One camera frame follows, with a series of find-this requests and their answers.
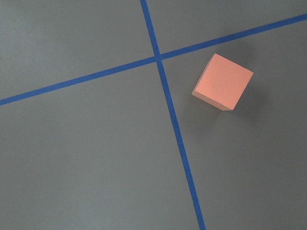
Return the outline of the blue tape line crosswise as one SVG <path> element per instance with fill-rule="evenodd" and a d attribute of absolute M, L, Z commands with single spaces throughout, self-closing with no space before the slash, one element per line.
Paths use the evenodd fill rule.
<path fill-rule="evenodd" d="M 277 22 L 273 22 L 273 23 L 269 23 L 269 24 L 266 24 L 266 25 L 254 27 L 254 28 L 244 30 L 244 31 L 241 31 L 241 32 L 237 32 L 237 33 L 234 33 L 234 34 L 229 34 L 229 35 L 218 37 L 218 38 L 215 38 L 215 39 L 212 39 L 212 40 L 209 40 L 209 41 L 197 43 L 197 44 L 194 44 L 194 45 L 191 45 L 191 46 L 187 46 L 187 47 L 183 47 L 183 48 L 176 49 L 176 50 L 173 50 L 173 51 L 169 51 L 169 52 L 166 52 L 166 53 L 162 53 L 161 59 L 164 60 L 164 59 L 173 58 L 173 57 L 180 56 L 180 55 L 183 55 L 183 54 L 186 54 L 186 53 L 194 52 L 194 51 L 201 50 L 201 49 L 204 49 L 204 48 L 208 48 L 208 47 L 211 47 L 211 46 L 215 46 L 215 45 L 219 45 L 219 44 L 226 43 L 226 42 L 229 42 L 229 41 L 237 40 L 237 39 L 240 39 L 240 38 L 243 38 L 243 37 L 246 37 L 246 36 L 262 33 L 262 32 L 268 31 L 268 30 L 276 29 L 276 28 L 287 26 L 287 25 L 290 25 L 290 24 L 302 22 L 302 21 L 305 21 L 306 19 L 307 19 L 307 15 L 301 14 L 299 16 L 287 18 L 287 19 L 280 20 L 280 21 L 277 21 Z M 70 87 L 70 86 L 73 86 L 73 85 L 76 85 L 76 84 L 80 84 L 80 83 L 83 83 L 83 82 L 87 82 L 87 81 L 91 81 L 91 80 L 98 79 L 98 78 L 101 78 L 101 77 L 105 77 L 105 76 L 108 76 L 108 75 L 112 75 L 112 74 L 115 74 L 115 73 L 118 73 L 118 72 L 122 72 L 122 71 L 126 71 L 126 70 L 129 70 L 129 69 L 134 69 L 134 68 L 137 68 L 137 67 L 140 67 L 140 66 L 144 66 L 144 65 L 147 65 L 147 64 L 151 64 L 151 63 L 154 63 L 155 61 L 156 61 L 155 57 L 144 58 L 144 59 L 137 60 L 137 61 L 134 61 L 134 62 L 131 62 L 131 63 L 127 63 L 127 64 L 116 66 L 116 67 L 113 67 L 113 68 L 110 68 L 110 69 L 106 69 L 106 70 L 103 70 L 103 71 L 100 71 L 100 72 L 92 73 L 92 74 L 81 76 L 81 77 L 78 77 L 78 78 L 75 78 L 75 79 L 63 81 L 63 82 L 56 83 L 56 84 L 53 84 L 53 85 L 49 85 L 49 86 L 46 86 L 46 87 L 43 87 L 43 88 L 35 89 L 35 90 L 29 91 L 29 92 L 24 92 L 24 93 L 21 93 L 21 94 L 18 94 L 18 95 L 14 95 L 14 96 L 11 96 L 11 97 L 8 97 L 8 98 L 4 98 L 4 99 L 0 100 L 0 104 L 1 105 L 10 104 L 10 103 L 13 103 L 13 102 L 16 102 L 16 101 L 24 100 L 26 98 L 38 96 L 38 95 L 41 95 L 41 94 L 56 91 L 56 90 L 59 90 L 59 89 L 62 89 L 62 88 L 67 88 L 67 87 Z"/>

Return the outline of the orange foam block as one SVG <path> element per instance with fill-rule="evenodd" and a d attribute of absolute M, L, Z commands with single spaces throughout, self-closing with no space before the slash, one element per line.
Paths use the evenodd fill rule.
<path fill-rule="evenodd" d="M 252 75 L 252 71 L 214 54 L 191 94 L 222 111 L 233 111 Z"/>

